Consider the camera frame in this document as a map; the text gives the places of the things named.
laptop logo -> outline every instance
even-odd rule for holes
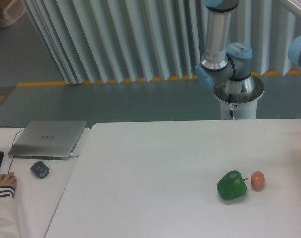
[[[42,135],[41,138],[43,138],[43,139],[54,139],[55,137],[53,135]]]

black cable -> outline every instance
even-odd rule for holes
[[[9,172],[10,172],[11,165],[12,165],[12,163],[13,163],[14,157],[15,157],[15,156],[13,156],[13,158],[12,158],[12,161],[11,161],[11,163],[10,163],[10,166],[8,167],[8,172],[7,172],[7,173],[9,173]]]
[[[229,98],[228,98],[229,105],[232,104],[232,98],[233,98],[232,94],[229,93]],[[233,114],[233,109],[230,109],[230,116],[231,116],[231,118],[232,118],[233,120],[235,120],[234,114]]]
[[[0,126],[0,128],[15,128],[15,127],[13,127],[13,126],[7,126],[7,125],[2,125],[2,126]]]
[[[18,133],[20,133],[20,132],[22,132],[22,131],[24,131],[24,130],[25,130],[25,129],[20,130],[19,132],[17,132],[17,134],[15,135],[15,137],[14,137],[14,139],[13,139],[13,141],[12,141],[12,146],[14,146],[14,140],[16,139]],[[13,156],[12,161],[11,161],[11,163],[10,163],[10,166],[8,167],[8,173],[10,172],[11,165],[12,165],[12,163],[13,163],[14,157],[15,157],[15,156]]]

yellow stripe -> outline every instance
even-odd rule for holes
[[[298,70],[289,70],[286,74],[288,74],[288,75],[301,74],[301,72],[298,71]],[[252,72],[252,75],[254,75],[254,76],[261,76],[257,72]],[[263,75],[264,76],[273,76],[273,75],[279,75],[279,73],[276,72],[276,71],[267,71]],[[183,76],[182,78],[178,78],[176,76],[171,76],[167,80],[169,80],[169,81],[175,81],[175,80],[189,80],[189,79],[190,79],[189,76]],[[198,77],[196,75],[194,75],[192,79],[198,79]],[[164,81],[164,80],[162,78],[160,78],[160,77],[156,77],[156,78],[153,78],[151,81]],[[126,78],[122,82],[123,83],[130,83],[130,82],[132,82],[132,80],[129,79],[129,78]],[[144,78],[138,78],[136,80],[136,82],[146,82],[146,80]],[[117,83],[117,80],[116,79],[110,79],[108,81],[108,83]],[[79,84],[91,84],[91,82],[88,81],[88,80],[86,80],[86,81],[84,81],[82,83],[79,83]],[[103,84],[103,81],[102,80],[97,80],[97,81],[94,82],[94,84]],[[17,87],[51,86],[51,85],[67,85],[67,83],[64,82],[64,81],[58,81],[58,82],[40,82],[40,83],[19,83],[17,85]]]
[[[49,85],[67,85],[64,81],[58,82],[41,82],[41,83],[19,83],[17,87],[30,87],[30,86],[49,86]]]
[[[301,74],[298,70],[289,70],[286,74]]]

hand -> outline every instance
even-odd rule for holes
[[[0,175],[0,187],[8,186],[16,189],[17,181],[14,172]]]

egg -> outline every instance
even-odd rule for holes
[[[261,171],[256,171],[251,175],[251,184],[256,191],[261,191],[265,184],[265,176]]]

